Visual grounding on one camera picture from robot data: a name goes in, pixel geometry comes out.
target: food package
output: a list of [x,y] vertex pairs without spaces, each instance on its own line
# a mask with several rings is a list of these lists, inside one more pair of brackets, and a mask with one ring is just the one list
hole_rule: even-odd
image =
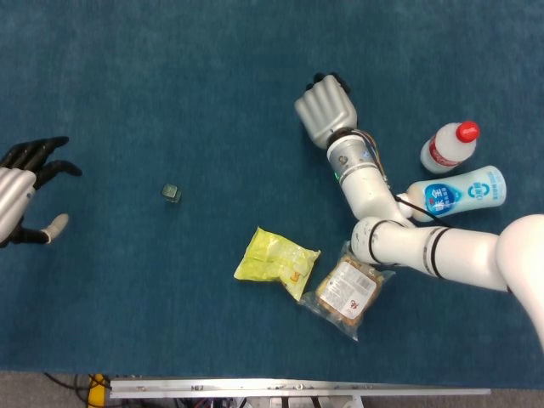
[[235,278],[242,281],[280,281],[299,301],[320,253],[257,228],[236,269]]
[[392,275],[392,271],[380,272],[358,261],[349,250],[349,244],[345,244],[331,273],[315,292],[305,293],[300,303],[357,341],[363,314]]

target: black stripe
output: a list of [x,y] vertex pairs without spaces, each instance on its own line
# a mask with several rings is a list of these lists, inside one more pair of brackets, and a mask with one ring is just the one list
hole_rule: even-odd
[[442,238],[442,235],[448,231],[448,230],[451,230],[451,228],[444,228],[442,229],[437,235],[436,235],[436,238],[434,239],[434,242],[433,242],[433,248],[431,249],[431,265],[433,265],[433,272],[434,274],[436,275],[437,278],[440,278],[440,279],[444,279],[442,277],[442,275],[439,273],[439,270],[438,268],[436,267],[436,262],[435,262],[435,259],[434,259],[434,254],[436,253],[436,246],[438,245],[439,241],[440,241],[440,238]]
[[372,251],[372,236],[374,235],[374,232],[376,231],[376,228],[378,226],[380,226],[383,223],[388,223],[388,222],[389,221],[387,219],[383,219],[382,221],[378,221],[377,223],[374,224],[374,226],[371,229],[371,233],[368,235],[368,253],[371,254],[372,259],[374,259],[377,264],[381,264],[381,262],[376,259],[376,257],[374,256],[374,252]]

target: bottle label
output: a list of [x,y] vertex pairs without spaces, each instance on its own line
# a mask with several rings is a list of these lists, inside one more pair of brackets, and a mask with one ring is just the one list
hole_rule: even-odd
[[436,134],[433,136],[430,143],[428,144],[428,151],[431,154],[431,157],[434,159],[434,161],[437,162],[441,166],[455,167],[459,163],[461,163],[460,161],[448,160],[439,153],[439,150],[436,148]]
[[351,263],[342,262],[334,269],[320,299],[348,319],[356,319],[365,310],[377,288],[374,280]]
[[476,181],[468,187],[468,195],[476,200],[483,200],[491,191],[491,188],[486,183],[480,183]]
[[430,184],[425,188],[425,207],[433,215],[449,213],[461,199],[462,192],[448,184]]

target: white fingertip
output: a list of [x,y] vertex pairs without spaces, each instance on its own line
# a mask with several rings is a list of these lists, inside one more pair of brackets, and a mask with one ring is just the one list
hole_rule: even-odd
[[68,214],[60,214],[47,228],[42,229],[49,237],[48,244],[53,242],[62,233],[64,228],[66,228],[68,221],[70,221],[70,216]]

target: blue label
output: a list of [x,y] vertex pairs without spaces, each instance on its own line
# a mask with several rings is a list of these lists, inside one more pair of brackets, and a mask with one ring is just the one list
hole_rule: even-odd
[[476,200],[481,200],[490,193],[490,190],[489,185],[477,181],[468,187],[468,195]]
[[425,207],[433,215],[448,213],[461,199],[462,192],[447,184],[430,184],[425,189]]

